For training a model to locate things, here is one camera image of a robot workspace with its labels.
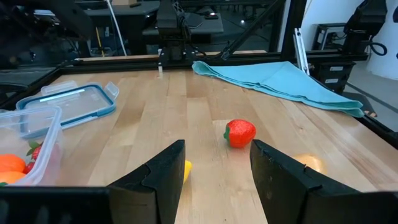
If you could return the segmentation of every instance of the red strawberry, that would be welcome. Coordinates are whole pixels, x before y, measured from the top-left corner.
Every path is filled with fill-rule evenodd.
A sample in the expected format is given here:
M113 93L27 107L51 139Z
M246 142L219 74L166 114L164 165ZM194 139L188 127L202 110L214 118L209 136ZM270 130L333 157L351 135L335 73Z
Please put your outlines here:
M29 164L27 164L24 169L24 174L28 174L33 169L34 165L35 162L30 162Z
M39 153L40 153L41 149L42 149L42 146L39 146L39 147L34 149L34 151L32 153L32 159L34 159L36 161L37 157L39 156Z
M224 138L234 148L243 148L256 136L256 127L249 121L235 119L225 127Z

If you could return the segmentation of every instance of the metal frame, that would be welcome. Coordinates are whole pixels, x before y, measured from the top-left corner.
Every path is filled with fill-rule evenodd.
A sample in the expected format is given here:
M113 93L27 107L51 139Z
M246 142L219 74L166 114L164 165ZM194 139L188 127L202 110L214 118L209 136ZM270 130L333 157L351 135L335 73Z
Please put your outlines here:
M305 46L303 36L301 34L301 28L294 29L294 47L296 51L297 66L304 73L310 76L310 68L308 67L307 53L305 52Z
M263 0L264 4L272 2ZM197 60L202 60L209 65L247 65L254 63L268 63L290 61L296 63L294 47L294 29L301 27L305 5L307 0L291 0L289 14L287 18L286 30L281 52L272 52L264 54L231 54L227 60L222 60L216 57L201 57L198 56ZM307 52L308 63L319 62L351 62L357 60L367 60L368 54L348 54L343 55L337 50L313 50ZM48 85L61 75L79 74L79 73L104 73L104 72L125 72L125 71L138 71L138 70L157 70L158 58L127 58L121 60L97 60L97 61L84 61L74 60L72 62L60 65L55 71L44 76L42 79L35 82L28 91L16 94L15 97L9 99L7 102L0 105L0 108L13 110L15 103L27 96L36 94L44 85ZM191 63L181 62L173 63L165 69L189 69ZM398 149L398 140L394 137L394 132L385 127L375 119L365 116L357 118L359 122L368 127L371 131L375 132L378 136L383 138L390 145Z

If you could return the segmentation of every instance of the plastic container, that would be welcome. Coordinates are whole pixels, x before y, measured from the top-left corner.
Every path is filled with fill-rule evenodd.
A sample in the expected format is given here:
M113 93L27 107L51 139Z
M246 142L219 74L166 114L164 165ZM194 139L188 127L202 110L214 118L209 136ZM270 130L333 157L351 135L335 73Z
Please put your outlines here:
M61 127L67 129L111 114L116 110L119 88L109 82L77 86L74 81L42 88L42 96L30 96L18 101L17 110L59 106L62 109Z
M55 184L63 153L61 115L56 106L0 113L0 154L15 154L28 164L29 145L42 144L33 169L10 185Z

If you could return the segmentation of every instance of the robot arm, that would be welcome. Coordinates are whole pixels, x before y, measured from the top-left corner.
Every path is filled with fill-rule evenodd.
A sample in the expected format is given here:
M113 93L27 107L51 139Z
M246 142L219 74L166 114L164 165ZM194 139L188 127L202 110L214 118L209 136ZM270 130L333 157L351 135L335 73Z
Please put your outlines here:
M386 0L365 0L362 2L345 25L344 32L347 38L343 46L343 53L361 54L367 46L370 46L375 54L386 55L386 46L373 42L373 37L379 33L386 21L386 15ZM384 52L379 53L374 49L374 45L383 48Z

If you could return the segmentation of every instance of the white pole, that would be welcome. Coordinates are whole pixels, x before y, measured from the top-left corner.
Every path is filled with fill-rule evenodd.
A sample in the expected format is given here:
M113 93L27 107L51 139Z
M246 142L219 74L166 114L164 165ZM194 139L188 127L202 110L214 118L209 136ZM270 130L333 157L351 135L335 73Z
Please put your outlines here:
M119 40L120 40L120 44L122 45L122 49L123 49L123 52L124 52L124 56L127 56L126 49L124 48L124 43L123 43L122 35L120 34L118 21L116 20L116 16L114 15L114 12L113 12L112 4L111 4L111 2L110 2L109 0L106 0L106 2L108 3L108 7L109 7L109 10L111 11L114 24L115 24L115 26L116 26L116 29L118 30Z

